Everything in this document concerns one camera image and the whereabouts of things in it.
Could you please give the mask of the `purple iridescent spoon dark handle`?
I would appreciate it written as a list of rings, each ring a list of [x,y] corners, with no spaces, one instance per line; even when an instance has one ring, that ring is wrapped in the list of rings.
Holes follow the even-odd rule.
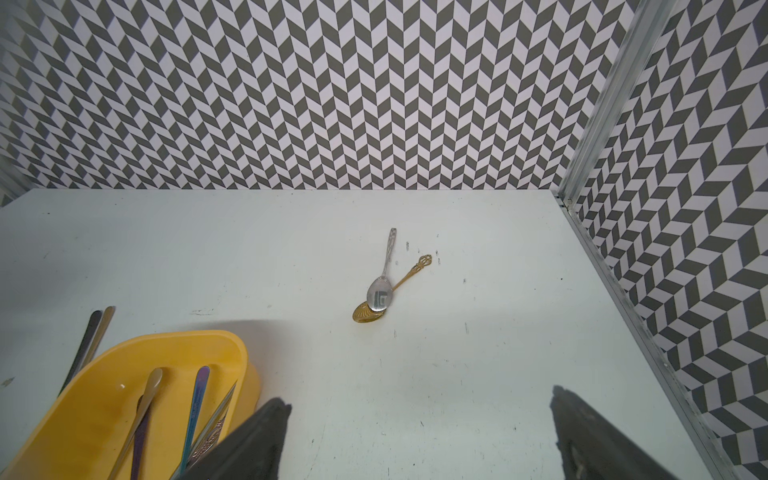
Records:
[[[134,435],[133,454],[130,470],[130,479],[139,480],[142,473],[142,459],[145,449],[146,436],[149,427],[151,408],[148,407],[142,416]]]

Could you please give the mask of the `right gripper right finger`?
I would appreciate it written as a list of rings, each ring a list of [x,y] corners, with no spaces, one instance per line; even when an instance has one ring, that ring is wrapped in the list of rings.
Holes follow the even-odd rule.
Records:
[[[550,409],[566,479],[675,478],[576,393],[554,386]]]

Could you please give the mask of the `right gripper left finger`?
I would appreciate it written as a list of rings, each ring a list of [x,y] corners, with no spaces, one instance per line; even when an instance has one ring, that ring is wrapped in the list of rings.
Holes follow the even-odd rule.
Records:
[[[180,479],[275,480],[292,406],[272,398]]]

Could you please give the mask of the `yellow plastic storage box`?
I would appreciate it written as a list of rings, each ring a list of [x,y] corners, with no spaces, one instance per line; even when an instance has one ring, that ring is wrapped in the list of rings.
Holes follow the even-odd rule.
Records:
[[[105,479],[134,420],[151,372],[163,379],[150,408],[144,479],[168,479],[179,465],[194,380],[211,369],[198,425],[231,399],[221,434],[255,411],[261,382],[247,348],[223,330],[146,335],[123,342],[86,366],[57,398],[5,469],[5,479]]]

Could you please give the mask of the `rainbow handle purple spoon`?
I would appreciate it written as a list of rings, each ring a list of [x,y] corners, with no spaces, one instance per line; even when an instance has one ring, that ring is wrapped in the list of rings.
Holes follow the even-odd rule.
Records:
[[[205,391],[207,388],[209,376],[210,376],[210,367],[207,365],[202,366],[197,371],[197,374],[195,376],[187,428],[185,433],[185,440],[183,444],[181,460],[179,463],[179,467],[177,469],[178,475],[180,475],[186,469],[186,465],[192,453],[195,430],[197,427],[200,410],[202,407],[202,402],[203,402]]]

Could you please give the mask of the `plain silver spoon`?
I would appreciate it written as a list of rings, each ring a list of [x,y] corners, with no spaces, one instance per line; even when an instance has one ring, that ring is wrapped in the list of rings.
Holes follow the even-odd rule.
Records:
[[[122,463],[125,457],[127,456],[128,450],[131,447],[136,431],[141,421],[145,417],[149,407],[151,406],[151,403],[154,400],[154,397],[158,393],[162,380],[163,380],[163,368],[162,367],[155,368],[150,373],[147,379],[143,394],[138,403],[138,408],[136,410],[134,420],[129,428],[125,441],[123,442],[121,450],[119,451],[119,454],[109,473],[109,476],[107,477],[108,480],[114,480],[117,477],[121,469]]]

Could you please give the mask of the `black spoon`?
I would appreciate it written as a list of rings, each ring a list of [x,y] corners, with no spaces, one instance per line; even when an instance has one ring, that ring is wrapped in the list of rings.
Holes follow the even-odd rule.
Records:
[[[78,373],[78,371],[81,369],[83,361],[85,359],[85,356],[87,352],[89,351],[89,348],[92,344],[92,341],[95,337],[96,330],[101,322],[102,319],[102,311],[96,310],[94,311],[88,321],[88,325],[86,327],[86,330],[84,332],[84,335],[81,339],[80,345],[78,347],[77,353],[74,357],[74,360],[70,366],[70,369],[68,371],[68,374],[65,378],[65,381],[61,387],[60,393],[64,391],[64,389],[67,387],[67,385],[71,382],[71,380],[75,377],[75,375]]]

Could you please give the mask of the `ornate silver gold spoon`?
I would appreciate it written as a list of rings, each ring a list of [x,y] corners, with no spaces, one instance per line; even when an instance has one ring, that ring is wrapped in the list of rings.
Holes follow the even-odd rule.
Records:
[[[220,427],[223,425],[223,421],[226,416],[231,399],[233,397],[235,388],[236,388],[236,385],[233,384],[230,390],[228,391],[228,393],[226,394],[226,396],[219,403],[216,410],[214,411],[214,413],[211,415],[211,417],[209,418],[209,420],[201,430],[197,439],[194,441],[192,445],[192,453],[189,459],[187,460],[186,464],[184,465],[184,467],[178,466],[176,470],[173,472],[171,479],[178,479],[181,473],[187,467],[190,467],[194,462],[196,462],[204,454],[204,451],[207,449],[206,444],[208,445],[211,444],[209,439],[212,438],[214,433],[216,431],[219,431]]]

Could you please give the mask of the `plain gold long spoon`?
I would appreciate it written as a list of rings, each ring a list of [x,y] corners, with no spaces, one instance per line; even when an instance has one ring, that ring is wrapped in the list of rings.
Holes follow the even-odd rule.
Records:
[[[82,370],[96,356],[100,343],[110,325],[116,311],[115,306],[108,306],[103,311],[98,311],[95,317],[94,327],[89,327],[87,349],[79,363],[77,371]]]

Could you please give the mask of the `silver ornate handle spoon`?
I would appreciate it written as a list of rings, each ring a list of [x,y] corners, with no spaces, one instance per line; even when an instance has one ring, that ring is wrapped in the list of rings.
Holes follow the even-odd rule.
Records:
[[[397,237],[397,229],[391,228],[386,245],[386,255],[382,273],[377,277],[367,291],[366,303],[373,312],[383,312],[391,304],[394,287],[388,277],[391,258]]]

